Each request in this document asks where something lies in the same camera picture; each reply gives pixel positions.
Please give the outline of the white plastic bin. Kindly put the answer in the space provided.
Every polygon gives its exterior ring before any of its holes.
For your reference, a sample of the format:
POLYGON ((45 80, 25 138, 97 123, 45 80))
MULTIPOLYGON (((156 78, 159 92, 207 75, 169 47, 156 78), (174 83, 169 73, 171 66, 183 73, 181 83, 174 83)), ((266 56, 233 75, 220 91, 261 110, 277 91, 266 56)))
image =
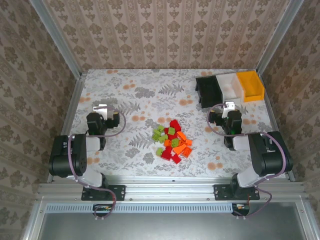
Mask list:
POLYGON ((234 102, 240 104, 243 100, 243 88, 236 73, 216 75, 218 85, 222 93, 222 102, 234 102))

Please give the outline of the black plastic bin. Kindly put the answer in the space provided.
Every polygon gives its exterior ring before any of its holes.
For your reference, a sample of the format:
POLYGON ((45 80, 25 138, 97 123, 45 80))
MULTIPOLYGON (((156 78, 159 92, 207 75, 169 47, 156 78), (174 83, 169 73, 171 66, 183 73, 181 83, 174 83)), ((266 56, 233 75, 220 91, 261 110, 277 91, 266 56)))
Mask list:
POLYGON ((215 75, 197 77, 195 91, 202 109, 223 103, 223 94, 215 75))

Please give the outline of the orange plastic bin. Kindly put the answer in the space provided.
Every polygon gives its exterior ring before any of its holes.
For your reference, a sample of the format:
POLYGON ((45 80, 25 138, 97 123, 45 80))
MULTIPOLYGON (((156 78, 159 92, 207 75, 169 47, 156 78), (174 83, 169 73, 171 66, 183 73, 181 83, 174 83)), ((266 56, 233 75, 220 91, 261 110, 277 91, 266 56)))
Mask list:
POLYGON ((243 89, 245 103, 264 99, 265 87, 255 70, 237 72, 236 75, 243 89))

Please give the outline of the floral table cover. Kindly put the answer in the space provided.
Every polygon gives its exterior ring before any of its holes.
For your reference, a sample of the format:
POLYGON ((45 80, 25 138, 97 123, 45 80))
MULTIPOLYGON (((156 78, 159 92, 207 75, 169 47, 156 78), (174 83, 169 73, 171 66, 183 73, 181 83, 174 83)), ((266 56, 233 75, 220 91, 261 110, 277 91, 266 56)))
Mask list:
POLYGON ((82 134, 93 106, 106 104, 124 117, 107 131, 104 150, 89 152, 89 167, 105 175, 231 177, 251 165, 250 152, 225 147, 222 129, 209 127, 199 104, 196 78, 226 74, 225 69, 119 69, 88 71, 71 133, 82 134), (192 140, 192 152, 176 164, 156 155, 152 139, 159 125, 177 120, 192 140))

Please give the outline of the small wiring connector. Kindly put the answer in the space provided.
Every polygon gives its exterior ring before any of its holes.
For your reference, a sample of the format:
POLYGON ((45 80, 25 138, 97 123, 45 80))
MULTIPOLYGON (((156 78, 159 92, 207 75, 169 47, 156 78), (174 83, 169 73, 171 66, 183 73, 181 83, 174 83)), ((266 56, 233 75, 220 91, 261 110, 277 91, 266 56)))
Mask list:
POLYGON ((234 216, 247 216, 250 212, 249 203, 233 203, 232 215, 234 216))
POLYGON ((112 209, 112 204, 94 204, 92 207, 92 211, 97 214, 107 214, 112 209))

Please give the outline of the grey metal panel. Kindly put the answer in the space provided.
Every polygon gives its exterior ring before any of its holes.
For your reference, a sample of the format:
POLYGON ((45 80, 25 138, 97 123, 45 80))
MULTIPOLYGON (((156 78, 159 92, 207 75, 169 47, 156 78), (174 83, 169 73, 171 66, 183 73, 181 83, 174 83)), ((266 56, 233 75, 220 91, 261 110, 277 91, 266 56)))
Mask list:
POLYGON ((306 240, 296 207, 271 203, 260 213, 50 213, 39 240, 306 240))

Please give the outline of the aluminum side rail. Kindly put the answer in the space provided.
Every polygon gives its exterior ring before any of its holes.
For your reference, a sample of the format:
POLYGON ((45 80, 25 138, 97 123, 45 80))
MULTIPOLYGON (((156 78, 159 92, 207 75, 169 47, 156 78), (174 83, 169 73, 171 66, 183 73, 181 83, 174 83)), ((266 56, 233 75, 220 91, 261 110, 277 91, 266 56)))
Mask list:
POLYGON ((87 72, 81 74, 81 76, 75 81, 74 90, 70 99, 70 103, 67 109, 67 113, 65 115, 65 120, 63 123, 63 127, 61 133, 54 138, 54 142, 56 141, 57 137, 60 136, 69 136, 73 121, 76 115, 77 107, 79 104, 79 100, 81 98, 81 94, 85 85, 85 80, 87 77, 87 72))
MULTIPOLYGON (((260 73, 258 73, 258 76, 259 76, 263 86, 265 87, 265 83, 263 81, 262 75, 260 73)), ((264 93, 264 102, 265 102, 265 105, 266 105, 266 109, 267 109, 267 112, 268 112, 268 116, 269 116, 269 119, 270 119, 270 124, 272 126, 272 129, 274 131, 279 131, 279 127, 278 127, 277 122, 276 122, 276 118, 275 118, 275 115, 274 115, 274 112, 273 112, 273 109, 272 109, 272 105, 271 105, 271 102, 270 102, 266 87, 265 87, 265 93, 264 93)), ((290 182, 296 182, 296 179, 295 179, 294 174, 293 174, 292 171, 286 172, 285 175, 286 175, 287 179, 290 182)))

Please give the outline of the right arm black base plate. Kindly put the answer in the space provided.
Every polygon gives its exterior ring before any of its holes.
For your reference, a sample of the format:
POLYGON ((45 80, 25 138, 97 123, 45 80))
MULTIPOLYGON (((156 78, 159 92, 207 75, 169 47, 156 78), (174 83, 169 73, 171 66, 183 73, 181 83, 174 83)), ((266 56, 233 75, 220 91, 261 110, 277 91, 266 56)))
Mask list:
POLYGON ((215 184, 214 197, 217 201, 260 200, 260 193, 254 187, 232 187, 229 184, 215 184))

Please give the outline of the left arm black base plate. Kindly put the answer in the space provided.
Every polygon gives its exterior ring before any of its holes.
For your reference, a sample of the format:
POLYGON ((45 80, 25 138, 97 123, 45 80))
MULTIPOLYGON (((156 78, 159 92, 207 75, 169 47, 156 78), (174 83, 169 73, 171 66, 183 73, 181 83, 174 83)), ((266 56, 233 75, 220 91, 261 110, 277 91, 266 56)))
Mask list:
MULTIPOLYGON (((125 200, 125 195, 126 195, 126 186, 125 185, 109 185, 107 188, 115 194, 117 201, 124 201, 125 200)), ((82 201, 96 201, 96 202, 97 201, 112 201, 113 197, 110 192, 102 190, 101 187, 99 187, 98 190, 83 187, 81 200, 82 201)))

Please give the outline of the aluminum mounting rail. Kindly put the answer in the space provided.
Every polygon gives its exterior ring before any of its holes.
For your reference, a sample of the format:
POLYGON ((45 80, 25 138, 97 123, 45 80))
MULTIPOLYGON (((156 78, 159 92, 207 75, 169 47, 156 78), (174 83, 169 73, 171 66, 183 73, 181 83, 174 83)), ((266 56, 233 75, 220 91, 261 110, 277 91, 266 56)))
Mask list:
MULTIPOLYGON (((177 177, 177 176, 120 176, 109 175, 111 185, 125 185, 125 203, 174 203, 174 202, 214 202, 214 185, 229 184, 229 177, 177 177)), ((306 201, 308 195, 301 182, 285 178, 273 178, 259 184, 260 199, 277 203, 306 201)), ((83 187, 67 178, 54 177, 52 182, 42 183, 36 200, 58 203, 79 203, 83 187)))

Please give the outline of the aluminum frame post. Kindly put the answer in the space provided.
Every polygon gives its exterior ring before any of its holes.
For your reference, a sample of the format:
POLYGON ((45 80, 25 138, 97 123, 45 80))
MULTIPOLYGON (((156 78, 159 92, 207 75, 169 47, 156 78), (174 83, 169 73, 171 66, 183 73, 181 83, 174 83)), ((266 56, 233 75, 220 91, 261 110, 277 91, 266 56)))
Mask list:
POLYGON ((72 74, 76 79, 81 77, 82 70, 76 61, 76 58, 72 54, 71 48, 68 46, 67 41, 63 36, 62 30, 58 28, 53 17, 51 16, 49 9, 46 7, 43 0, 30 0, 33 8, 44 24, 46 30, 51 36, 53 42, 57 46, 59 52, 61 53, 63 59, 71 70, 72 74))
POLYGON ((274 56, 277 48, 283 40, 296 14, 300 10, 304 0, 290 0, 273 35, 267 44, 256 67, 257 74, 261 77, 274 56))

